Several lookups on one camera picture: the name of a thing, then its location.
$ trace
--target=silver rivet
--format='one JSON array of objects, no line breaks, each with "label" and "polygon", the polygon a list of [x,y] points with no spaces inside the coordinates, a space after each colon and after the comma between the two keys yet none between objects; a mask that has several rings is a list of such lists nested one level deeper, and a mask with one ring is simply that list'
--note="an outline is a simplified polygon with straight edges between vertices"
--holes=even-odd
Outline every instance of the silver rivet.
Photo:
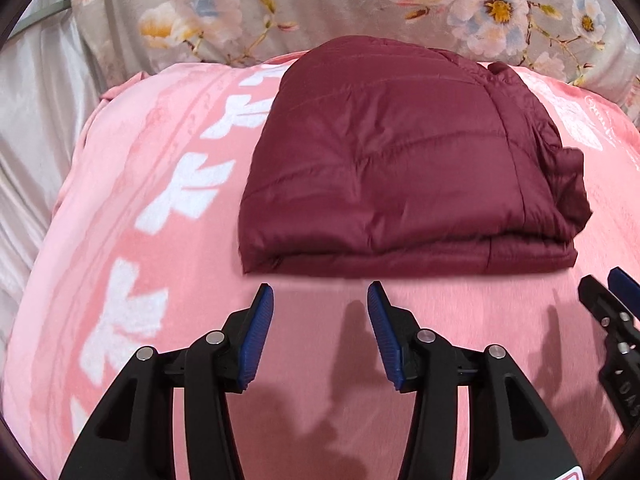
[{"label": "silver rivet", "polygon": [[507,355],[507,351],[502,348],[500,345],[491,345],[489,346],[489,355],[491,357],[495,357],[496,359],[502,359]]},{"label": "silver rivet", "polygon": [[436,341],[436,335],[431,330],[420,330],[418,332],[418,340],[423,343],[433,343]]},{"label": "silver rivet", "polygon": [[151,346],[143,346],[136,352],[136,357],[141,361],[146,361],[154,356],[154,349]]},{"label": "silver rivet", "polygon": [[225,335],[220,330],[209,332],[205,338],[210,345],[219,345],[225,340]]}]

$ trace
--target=floral curtain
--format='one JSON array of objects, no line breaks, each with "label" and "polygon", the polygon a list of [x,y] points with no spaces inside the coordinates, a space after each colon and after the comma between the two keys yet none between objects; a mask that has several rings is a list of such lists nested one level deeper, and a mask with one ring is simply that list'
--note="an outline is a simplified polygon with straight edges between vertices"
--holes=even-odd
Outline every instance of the floral curtain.
[{"label": "floral curtain", "polygon": [[640,46],[611,0],[73,0],[110,84],[175,62],[248,66],[343,34],[502,60],[591,89],[640,124]]}]

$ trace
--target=folded maroon jacket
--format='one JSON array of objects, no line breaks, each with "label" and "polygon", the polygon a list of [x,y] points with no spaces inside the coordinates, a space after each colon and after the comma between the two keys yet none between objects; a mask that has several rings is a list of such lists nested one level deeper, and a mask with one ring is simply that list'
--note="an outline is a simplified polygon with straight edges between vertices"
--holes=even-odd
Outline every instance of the folded maroon jacket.
[{"label": "folded maroon jacket", "polygon": [[575,263],[580,150],[503,63],[348,36],[282,78],[239,215],[244,272],[417,277]]}]

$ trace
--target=pink fabric surface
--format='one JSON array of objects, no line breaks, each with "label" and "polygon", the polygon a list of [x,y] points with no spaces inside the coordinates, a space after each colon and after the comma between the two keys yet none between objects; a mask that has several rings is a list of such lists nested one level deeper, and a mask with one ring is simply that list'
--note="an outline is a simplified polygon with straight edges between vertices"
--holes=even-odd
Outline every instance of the pink fabric surface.
[{"label": "pink fabric surface", "polygon": [[[174,66],[111,90],[89,120],[20,306],[2,391],[8,424],[48,479],[136,348],[183,348],[250,304],[262,277],[241,273],[238,208],[292,62]],[[565,145],[584,152],[594,215],[575,240],[576,266],[383,285],[393,304],[455,345],[504,345],[589,472],[620,427],[597,381],[604,332],[577,284],[585,274],[605,280],[613,266],[640,276],[640,137],[594,94],[517,71]],[[229,398],[246,478],[396,478],[413,396],[385,378],[364,307],[368,282],[268,281],[275,313],[257,379]],[[177,402],[184,480],[181,413]],[[465,477],[467,428],[462,416],[456,480]]]}]

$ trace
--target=red and white label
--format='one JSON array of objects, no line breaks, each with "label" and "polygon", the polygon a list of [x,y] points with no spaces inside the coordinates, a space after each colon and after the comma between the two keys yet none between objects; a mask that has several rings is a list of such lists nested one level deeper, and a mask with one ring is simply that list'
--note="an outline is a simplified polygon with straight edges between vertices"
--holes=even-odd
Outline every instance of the red and white label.
[{"label": "red and white label", "polygon": [[584,475],[582,474],[582,469],[580,466],[576,466],[571,471],[560,475],[556,480],[584,480]]}]

